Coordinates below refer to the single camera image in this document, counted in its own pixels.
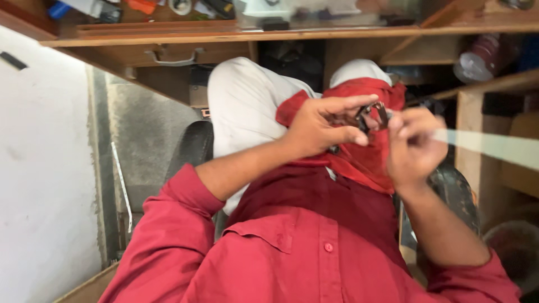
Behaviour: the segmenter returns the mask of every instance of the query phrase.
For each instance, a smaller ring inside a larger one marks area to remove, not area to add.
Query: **hand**
[[[377,95],[309,99],[298,110],[280,141],[297,159],[321,154],[330,146],[341,143],[366,146],[369,139],[357,128],[355,115],[361,106],[377,100]],[[366,122],[372,128],[378,125],[372,118]]]
[[[434,130],[445,128],[444,119],[426,108],[394,113],[389,121],[387,168],[397,191],[426,185],[447,155],[447,144],[432,138]]]

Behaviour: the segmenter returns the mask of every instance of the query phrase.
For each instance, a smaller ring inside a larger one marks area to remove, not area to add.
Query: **red shirt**
[[[144,203],[100,302],[518,302],[494,252],[484,266],[438,268],[422,289],[400,256],[391,197],[324,167],[253,182],[214,244],[223,205],[185,165]]]

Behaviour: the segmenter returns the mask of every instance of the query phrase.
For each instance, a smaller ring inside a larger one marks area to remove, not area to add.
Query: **metal handle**
[[[191,55],[191,58],[187,60],[181,60],[181,61],[160,61],[157,55],[157,52],[153,51],[146,51],[148,55],[150,55],[154,62],[161,65],[161,66],[186,66],[186,65],[192,65],[197,64],[197,54],[204,53],[205,50],[201,47],[196,48],[193,50],[193,54]]]

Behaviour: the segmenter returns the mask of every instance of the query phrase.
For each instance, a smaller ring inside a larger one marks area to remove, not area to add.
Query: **wrist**
[[[414,200],[413,197],[422,196],[432,189],[426,181],[395,185],[395,192],[405,201]]]
[[[303,151],[300,146],[284,140],[281,137],[271,143],[275,148],[275,153],[279,155],[283,163],[292,162],[297,159],[303,158]]]

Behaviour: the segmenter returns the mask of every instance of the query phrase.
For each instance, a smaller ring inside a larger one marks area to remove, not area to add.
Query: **person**
[[[443,120],[394,110],[387,130],[367,117],[367,135],[358,109],[404,91],[368,60],[341,67],[330,86],[349,97],[320,98],[246,58],[218,65],[208,86],[216,158],[184,165],[145,201],[100,302],[518,302],[496,253],[426,184],[447,153],[432,138]],[[362,87],[379,95],[356,95]],[[389,144],[386,165],[376,163],[387,176],[345,169],[327,152],[368,148],[373,135]],[[371,182],[384,177],[392,188]],[[431,263],[426,289],[399,252],[391,190]],[[224,201],[230,218],[214,243]]]

